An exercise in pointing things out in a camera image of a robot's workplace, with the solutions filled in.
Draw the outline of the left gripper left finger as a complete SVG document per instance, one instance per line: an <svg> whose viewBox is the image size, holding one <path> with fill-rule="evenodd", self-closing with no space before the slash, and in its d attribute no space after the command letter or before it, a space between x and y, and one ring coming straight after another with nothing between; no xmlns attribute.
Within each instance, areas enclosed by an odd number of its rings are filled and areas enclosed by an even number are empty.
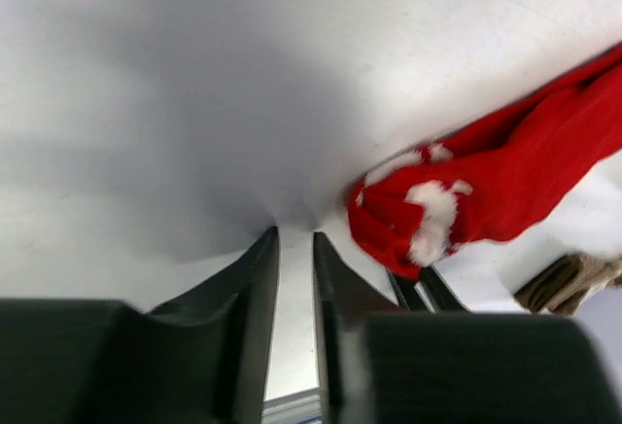
<svg viewBox="0 0 622 424"><path fill-rule="evenodd" d="M118 300L1 302L5 423L258 423L278 230L148 312Z"/></svg>

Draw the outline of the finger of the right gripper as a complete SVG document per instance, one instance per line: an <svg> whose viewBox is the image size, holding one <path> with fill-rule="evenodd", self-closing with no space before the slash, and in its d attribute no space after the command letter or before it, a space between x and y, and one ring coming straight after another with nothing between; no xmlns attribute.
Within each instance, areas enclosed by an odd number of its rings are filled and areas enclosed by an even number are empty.
<svg viewBox="0 0 622 424"><path fill-rule="evenodd" d="M429 312L426 303L417 293L415 284L388 271L388 278L397 298L397 304L412 312Z"/></svg>
<svg viewBox="0 0 622 424"><path fill-rule="evenodd" d="M420 283L436 312L468 312L433 266L422 270Z"/></svg>

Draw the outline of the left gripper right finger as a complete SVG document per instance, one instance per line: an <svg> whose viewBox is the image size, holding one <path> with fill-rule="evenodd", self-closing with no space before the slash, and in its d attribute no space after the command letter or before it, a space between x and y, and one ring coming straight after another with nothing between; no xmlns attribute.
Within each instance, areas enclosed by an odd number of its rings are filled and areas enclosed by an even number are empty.
<svg viewBox="0 0 622 424"><path fill-rule="evenodd" d="M621 407L583 330L523 314L412 312L313 236L326 423L617 423Z"/></svg>

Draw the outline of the red sock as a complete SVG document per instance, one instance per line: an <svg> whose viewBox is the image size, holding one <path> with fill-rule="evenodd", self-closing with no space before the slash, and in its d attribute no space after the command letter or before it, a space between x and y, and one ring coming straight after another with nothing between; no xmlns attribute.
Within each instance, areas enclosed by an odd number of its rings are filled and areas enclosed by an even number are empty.
<svg viewBox="0 0 622 424"><path fill-rule="evenodd" d="M621 51L612 48L530 95L369 171L353 188L354 241L389 271L421 270L544 220L621 147Z"/></svg>

